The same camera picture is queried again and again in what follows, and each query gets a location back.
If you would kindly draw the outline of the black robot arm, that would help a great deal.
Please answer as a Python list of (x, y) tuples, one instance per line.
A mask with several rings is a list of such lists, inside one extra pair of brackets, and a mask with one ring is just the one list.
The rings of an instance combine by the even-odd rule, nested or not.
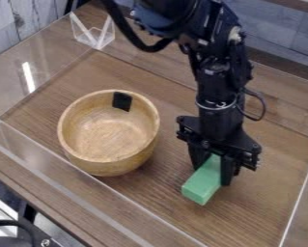
[(245, 131), (246, 99), (253, 64), (247, 34), (223, 0), (134, 0), (134, 20), (124, 18), (115, 0), (100, 0), (119, 30), (149, 53), (177, 43), (189, 57), (198, 85), (199, 115), (177, 118), (177, 137), (187, 143), (193, 165), (221, 157), (219, 180), (227, 186), (243, 168), (258, 167), (262, 146)]

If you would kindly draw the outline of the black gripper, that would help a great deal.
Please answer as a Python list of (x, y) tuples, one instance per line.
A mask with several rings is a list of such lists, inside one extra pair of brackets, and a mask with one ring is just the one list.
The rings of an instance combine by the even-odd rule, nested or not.
[(241, 169), (257, 170), (262, 146), (243, 129), (245, 106), (199, 107), (199, 116), (179, 116), (177, 138), (187, 143), (194, 169), (215, 154), (221, 159), (221, 185), (230, 186)]

